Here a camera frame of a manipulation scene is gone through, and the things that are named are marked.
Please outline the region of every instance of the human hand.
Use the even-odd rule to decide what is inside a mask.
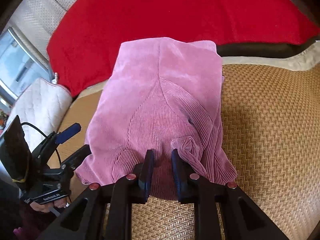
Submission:
[[[49,213],[50,212],[50,208],[52,207],[58,207],[58,208],[63,208],[67,205],[67,198],[61,198],[59,200],[56,200],[54,202],[49,202],[43,205],[39,205],[36,202],[32,202],[30,204],[30,207],[35,210],[35,211],[40,211],[43,213]]]

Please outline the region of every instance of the window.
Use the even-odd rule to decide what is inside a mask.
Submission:
[[[13,30],[8,29],[0,36],[2,101],[12,105],[12,102],[39,77],[51,80],[49,71],[25,48]]]

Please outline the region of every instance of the folded clothing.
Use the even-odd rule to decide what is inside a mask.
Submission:
[[[236,171],[221,148],[221,58],[212,41],[170,38],[125,42],[86,142],[92,154],[76,170],[83,183],[106,185],[155,152],[151,194],[175,199],[171,152],[211,182]]]
[[[110,77],[125,41],[302,44],[318,33],[290,0],[77,0],[47,51],[74,97]]]
[[[22,122],[29,122],[46,135],[57,131],[72,103],[70,92],[61,85],[53,85],[42,78],[36,79],[19,96],[12,107],[7,126],[18,115]],[[32,152],[44,137],[30,126],[24,125],[25,140]]]

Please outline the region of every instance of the beige mat border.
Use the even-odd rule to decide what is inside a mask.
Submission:
[[[291,71],[307,71],[320,62],[320,41],[313,43],[303,52],[288,58],[265,57],[222,57],[222,64],[267,65]]]

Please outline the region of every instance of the corduroy fabric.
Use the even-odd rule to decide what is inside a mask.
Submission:
[[[155,152],[151,194],[175,199],[171,151],[211,182],[236,171],[221,148],[221,58],[212,41],[170,38],[125,42],[88,126],[92,154],[76,170],[83,183],[106,185]]]

